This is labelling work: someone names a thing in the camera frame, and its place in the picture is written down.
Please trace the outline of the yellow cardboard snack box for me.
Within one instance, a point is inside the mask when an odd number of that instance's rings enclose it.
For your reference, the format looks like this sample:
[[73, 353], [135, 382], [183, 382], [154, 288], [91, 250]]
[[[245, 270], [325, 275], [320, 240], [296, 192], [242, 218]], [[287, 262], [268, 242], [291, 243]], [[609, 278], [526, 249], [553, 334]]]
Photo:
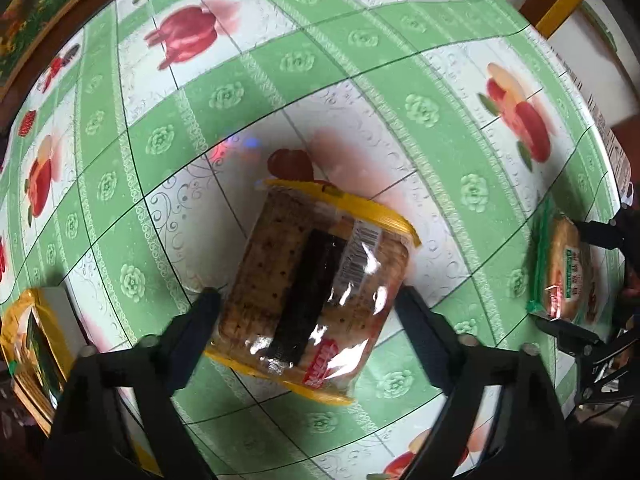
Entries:
[[87, 338], [66, 289], [26, 288], [4, 311], [1, 352], [12, 390], [48, 434], [74, 362]]

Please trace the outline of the yellow edged cracker pack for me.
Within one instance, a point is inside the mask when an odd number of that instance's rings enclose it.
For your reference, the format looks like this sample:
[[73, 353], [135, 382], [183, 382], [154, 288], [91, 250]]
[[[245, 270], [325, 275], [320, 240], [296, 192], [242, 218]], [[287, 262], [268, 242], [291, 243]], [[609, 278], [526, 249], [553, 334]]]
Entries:
[[326, 182], [264, 188], [206, 356], [309, 400], [351, 404], [419, 235], [393, 209]]

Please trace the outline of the round biscuit pack green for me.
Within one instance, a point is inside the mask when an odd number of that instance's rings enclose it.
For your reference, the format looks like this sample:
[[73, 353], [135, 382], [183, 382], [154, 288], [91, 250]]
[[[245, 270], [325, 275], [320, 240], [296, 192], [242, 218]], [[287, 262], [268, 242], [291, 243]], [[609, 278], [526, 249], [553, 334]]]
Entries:
[[594, 297], [591, 250], [578, 223], [547, 196], [535, 214], [533, 236], [534, 273], [526, 310], [575, 322]]

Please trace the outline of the green fruit pattern tablecloth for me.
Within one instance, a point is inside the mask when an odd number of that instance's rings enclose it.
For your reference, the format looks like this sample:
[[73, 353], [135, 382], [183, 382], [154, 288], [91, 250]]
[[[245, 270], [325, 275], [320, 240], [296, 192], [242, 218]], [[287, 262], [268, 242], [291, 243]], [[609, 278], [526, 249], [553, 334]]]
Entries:
[[[1, 313], [66, 289], [87, 338], [55, 410], [51, 479], [556, 479], [584, 383], [526, 310], [551, 196], [620, 196], [570, 70], [506, 0], [107, 0], [54, 49], [1, 164]], [[160, 336], [221, 308], [265, 181], [322, 181], [419, 235], [402, 285], [462, 350], [445, 394], [393, 309], [329, 405], [209, 359], [168, 394]], [[575, 325], [602, 340], [624, 256], [592, 248]]]

